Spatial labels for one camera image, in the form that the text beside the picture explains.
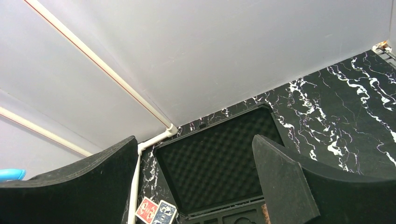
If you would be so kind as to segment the brown poker chip stack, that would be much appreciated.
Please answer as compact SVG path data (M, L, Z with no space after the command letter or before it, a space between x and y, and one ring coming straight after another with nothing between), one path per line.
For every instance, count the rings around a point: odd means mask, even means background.
M263 216L264 216L265 224L271 224L266 204L263 204L261 206L261 209L262 209L262 213L263 213Z

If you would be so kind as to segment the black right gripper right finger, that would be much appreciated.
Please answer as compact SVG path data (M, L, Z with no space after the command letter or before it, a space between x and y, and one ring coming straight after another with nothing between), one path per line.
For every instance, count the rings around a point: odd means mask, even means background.
M271 223L395 223L395 180L328 166L262 135L252 150Z

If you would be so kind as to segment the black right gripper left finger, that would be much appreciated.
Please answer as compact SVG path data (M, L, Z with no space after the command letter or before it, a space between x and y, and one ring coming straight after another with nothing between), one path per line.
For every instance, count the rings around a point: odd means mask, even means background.
M3 224L120 224L138 160L129 136L99 153L0 185Z

